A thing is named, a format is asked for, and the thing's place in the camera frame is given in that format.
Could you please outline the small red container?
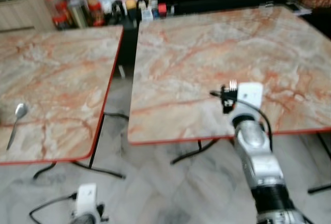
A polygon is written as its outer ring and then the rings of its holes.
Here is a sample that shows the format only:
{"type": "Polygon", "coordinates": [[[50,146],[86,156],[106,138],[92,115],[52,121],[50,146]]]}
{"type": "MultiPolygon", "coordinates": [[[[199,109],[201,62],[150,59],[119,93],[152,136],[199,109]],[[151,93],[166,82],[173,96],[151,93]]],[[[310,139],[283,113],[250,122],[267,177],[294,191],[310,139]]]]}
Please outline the small red container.
{"type": "Polygon", "coordinates": [[[160,19],[166,18],[168,15],[168,7],[166,4],[158,4],[157,6],[158,17],[160,19]]]}

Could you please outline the small white box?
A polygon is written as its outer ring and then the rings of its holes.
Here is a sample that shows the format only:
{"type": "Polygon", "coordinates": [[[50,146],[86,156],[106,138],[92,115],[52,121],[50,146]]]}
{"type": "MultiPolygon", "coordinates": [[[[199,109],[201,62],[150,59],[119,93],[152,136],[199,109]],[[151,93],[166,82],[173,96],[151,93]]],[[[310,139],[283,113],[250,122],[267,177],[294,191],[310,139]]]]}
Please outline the small white box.
{"type": "Polygon", "coordinates": [[[145,8],[140,10],[140,21],[150,22],[154,20],[154,16],[151,8],[145,8]]]}

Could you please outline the silver metal spoon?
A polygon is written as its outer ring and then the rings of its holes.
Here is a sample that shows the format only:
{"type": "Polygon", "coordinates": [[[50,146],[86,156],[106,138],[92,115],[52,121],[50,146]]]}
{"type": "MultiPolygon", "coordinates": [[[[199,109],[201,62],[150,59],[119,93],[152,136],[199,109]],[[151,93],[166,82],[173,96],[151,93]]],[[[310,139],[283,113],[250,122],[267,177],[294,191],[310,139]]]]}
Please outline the silver metal spoon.
{"type": "Polygon", "coordinates": [[[21,120],[21,118],[23,118],[27,113],[28,113],[28,106],[26,105],[26,103],[21,102],[16,106],[15,111],[14,111],[15,120],[13,122],[12,129],[11,129],[11,132],[10,132],[9,141],[8,141],[7,146],[6,146],[7,151],[11,148],[11,146],[14,142],[15,132],[16,132],[15,129],[17,128],[19,120],[21,120]]]}

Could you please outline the yellow-capped bottle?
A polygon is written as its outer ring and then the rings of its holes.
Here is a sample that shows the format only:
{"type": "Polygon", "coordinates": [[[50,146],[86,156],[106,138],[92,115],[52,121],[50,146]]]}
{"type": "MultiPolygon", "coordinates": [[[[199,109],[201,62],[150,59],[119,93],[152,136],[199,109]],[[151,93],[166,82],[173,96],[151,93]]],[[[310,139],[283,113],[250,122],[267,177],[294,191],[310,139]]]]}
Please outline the yellow-capped bottle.
{"type": "Polygon", "coordinates": [[[125,7],[128,20],[135,22],[137,16],[137,0],[126,0],[125,7]]]}

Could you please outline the dark black bottle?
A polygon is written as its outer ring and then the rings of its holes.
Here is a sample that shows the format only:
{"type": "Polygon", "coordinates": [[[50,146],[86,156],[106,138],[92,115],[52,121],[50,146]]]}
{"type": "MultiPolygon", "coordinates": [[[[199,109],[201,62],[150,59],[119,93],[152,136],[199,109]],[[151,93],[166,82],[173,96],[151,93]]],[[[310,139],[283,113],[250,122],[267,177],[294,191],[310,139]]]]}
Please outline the dark black bottle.
{"type": "Polygon", "coordinates": [[[125,18],[125,7],[122,0],[115,0],[111,5],[111,18],[109,18],[109,25],[116,25],[121,23],[125,18]]]}

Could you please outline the red sauce bottle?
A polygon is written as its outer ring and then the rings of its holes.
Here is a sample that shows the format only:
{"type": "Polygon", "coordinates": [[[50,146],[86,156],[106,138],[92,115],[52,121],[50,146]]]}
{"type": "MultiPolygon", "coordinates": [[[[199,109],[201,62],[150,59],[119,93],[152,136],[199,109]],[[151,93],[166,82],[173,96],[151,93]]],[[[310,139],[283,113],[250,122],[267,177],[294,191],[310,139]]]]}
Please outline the red sauce bottle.
{"type": "Polygon", "coordinates": [[[102,11],[101,2],[97,2],[96,4],[90,4],[89,14],[91,17],[91,26],[93,27],[101,27],[106,23],[104,19],[104,12],[102,11]]]}

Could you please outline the tall clear red-capped bottle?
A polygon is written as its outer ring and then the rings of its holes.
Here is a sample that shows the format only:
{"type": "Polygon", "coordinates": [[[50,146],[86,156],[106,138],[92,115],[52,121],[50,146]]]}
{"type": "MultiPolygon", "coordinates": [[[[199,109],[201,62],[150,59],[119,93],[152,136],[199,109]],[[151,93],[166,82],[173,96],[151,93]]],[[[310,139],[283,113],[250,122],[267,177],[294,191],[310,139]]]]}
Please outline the tall clear red-capped bottle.
{"type": "Polygon", "coordinates": [[[69,14],[78,28],[88,27],[84,4],[85,0],[68,0],[69,14]]]}

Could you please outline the short red-capped bottle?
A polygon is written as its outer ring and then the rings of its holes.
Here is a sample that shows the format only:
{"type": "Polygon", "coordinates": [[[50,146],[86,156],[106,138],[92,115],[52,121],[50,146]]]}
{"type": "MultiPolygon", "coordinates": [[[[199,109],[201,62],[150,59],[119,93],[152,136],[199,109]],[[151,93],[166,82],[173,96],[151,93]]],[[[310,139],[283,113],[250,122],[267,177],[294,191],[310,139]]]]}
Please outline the short red-capped bottle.
{"type": "Polygon", "coordinates": [[[56,15],[52,16],[52,22],[54,24],[54,27],[58,31],[63,31],[63,30],[67,30],[70,28],[68,16],[66,16],[65,13],[60,13],[60,14],[56,14],[56,15]]]}

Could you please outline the small red-capped jar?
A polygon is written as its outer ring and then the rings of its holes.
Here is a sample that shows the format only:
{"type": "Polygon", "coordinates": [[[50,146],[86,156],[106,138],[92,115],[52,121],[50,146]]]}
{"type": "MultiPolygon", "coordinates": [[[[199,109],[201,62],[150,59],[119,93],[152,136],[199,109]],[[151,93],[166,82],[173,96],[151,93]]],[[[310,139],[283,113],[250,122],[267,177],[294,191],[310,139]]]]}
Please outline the small red-capped jar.
{"type": "Polygon", "coordinates": [[[52,18],[56,18],[58,16],[58,11],[56,8],[57,0],[45,0],[48,11],[52,18]]]}

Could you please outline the wooden cabinet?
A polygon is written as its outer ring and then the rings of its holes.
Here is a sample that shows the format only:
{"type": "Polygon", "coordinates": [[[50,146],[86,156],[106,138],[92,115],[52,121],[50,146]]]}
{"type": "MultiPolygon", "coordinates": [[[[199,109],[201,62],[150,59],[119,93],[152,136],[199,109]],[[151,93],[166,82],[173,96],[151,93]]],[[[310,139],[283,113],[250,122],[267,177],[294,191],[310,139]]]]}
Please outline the wooden cabinet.
{"type": "Polygon", "coordinates": [[[56,30],[47,1],[0,0],[0,32],[26,28],[33,28],[38,32],[56,30]]]}

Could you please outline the black metal table frame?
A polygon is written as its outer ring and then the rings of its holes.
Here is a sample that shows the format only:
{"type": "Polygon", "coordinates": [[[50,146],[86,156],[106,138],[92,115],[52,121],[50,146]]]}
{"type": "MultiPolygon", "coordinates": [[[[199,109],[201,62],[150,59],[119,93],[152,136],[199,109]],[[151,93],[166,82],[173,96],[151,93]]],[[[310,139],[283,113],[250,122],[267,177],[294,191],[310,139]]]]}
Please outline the black metal table frame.
{"type": "MultiPolygon", "coordinates": [[[[320,141],[322,147],[326,151],[329,158],[331,158],[331,152],[330,152],[330,149],[329,149],[329,145],[326,144],[326,141],[324,141],[322,133],[321,132],[316,132],[316,137],[320,141]]],[[[177,158],[173,159],[170,162],[170,164],[174,165],[174,164],[178,163],[181,160],[191,158],[192,156],[195,156],[195,155],[199,155],[200,153],[203,153],[204,151],[208,150],[211,146],[213,146],[213,144],[216,144],[217,142],[218,142],[218,139],[213,139],[213,140],[210,141],[210,143],[208,143],[206,145],[202,145],[202,141],[198,140],[197,141],[197,146],[198,146],[197,150],[190,151],[188,153],[185,153],[184,155],[178,156],[177,158]]],[[[319,192],[322,192],[322,191],[327,191],[327,190],[330,190],[330,189],[331,189],[331,184],[329,183],[329,184],[317,186],[317,187],[314,187],[314,188],[308,188],[308,194],[315,194],[315,193],[319,193],[319,192]]]]}
{"type": "Polygon", "coordinates": [[[70,164],[74,165],[75,167],[83,168],[85,170],[89,170],[89,171],[93,171],[93,172],[97,172],[97,173],[101,173],[101,174],[106,174],[108,176],[117,177],[118,179],[125,179],[126,176],[123,175],[123,174],[113,172],[113,171],[109,171],[109,170],[105,170],[105,169],[102,169],[102,168],[93,167],[93,162],[95,160],[95,155],[97,153],[99,139],[101,137],[102,125],[103,125],[103,122],[106,119],[106,117],[118,117],[118,118],[123,118],[124,120],[127,120],[127,121],[129,120],[128,115],[125,115],[125,114],[104,112],[102,117],[101,117],[100,123],[99,123],[99,129],[98,129],[98,132],[96,134],[95,141],[93,143],[92,154],[89,158],[88,163],[83,164],[82,162],[80,162],[78,160],[74,160],[74,161],[71,161],[70,164]]]}

